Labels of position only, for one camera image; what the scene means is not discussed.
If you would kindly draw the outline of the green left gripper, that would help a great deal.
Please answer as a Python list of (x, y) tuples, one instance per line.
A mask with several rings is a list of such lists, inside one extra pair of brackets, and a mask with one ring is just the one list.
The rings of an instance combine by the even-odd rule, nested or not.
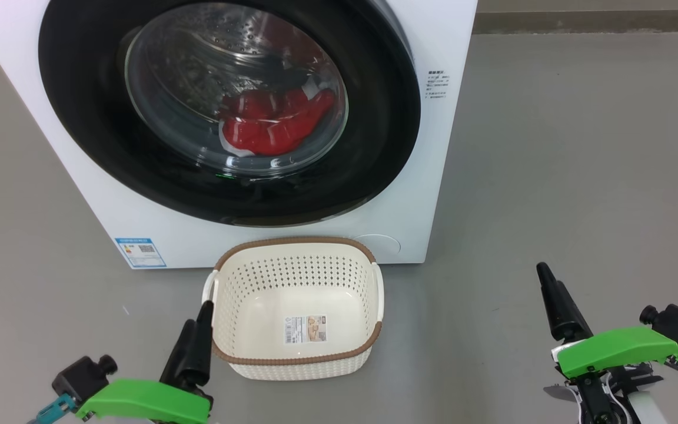
[(92, 413), (97, 418), (110, 416), (172, 423), (207, 423), (212, 403), (207, 398), (172, 386), (190, 386), (185, 376), (189, 343), (190, 379), (196, 386), (205, 386), (209, 382), (213, 312), (214, 303), (205, 301), (200, 306), (196, 321), (186, 320), (159, 382), (116, 379), (89, 397), (78, 408), (76, 416), (86, 420)]

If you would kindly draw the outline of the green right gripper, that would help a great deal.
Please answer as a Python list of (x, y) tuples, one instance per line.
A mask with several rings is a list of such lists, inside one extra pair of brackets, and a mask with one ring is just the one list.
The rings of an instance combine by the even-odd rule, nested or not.
[[(678, 344), (648, 327), (593, 336), (566, 285), (545, 262), (536, 265), (551, 336), (573, 341), (552, 349), (564, 383), (544, 388), (577, 405), (578, 423), (668, 423), (646, 387), (662, 381), (651, 363), (678, 365)], [(555, 288), (559, 294), (556, 306)]]

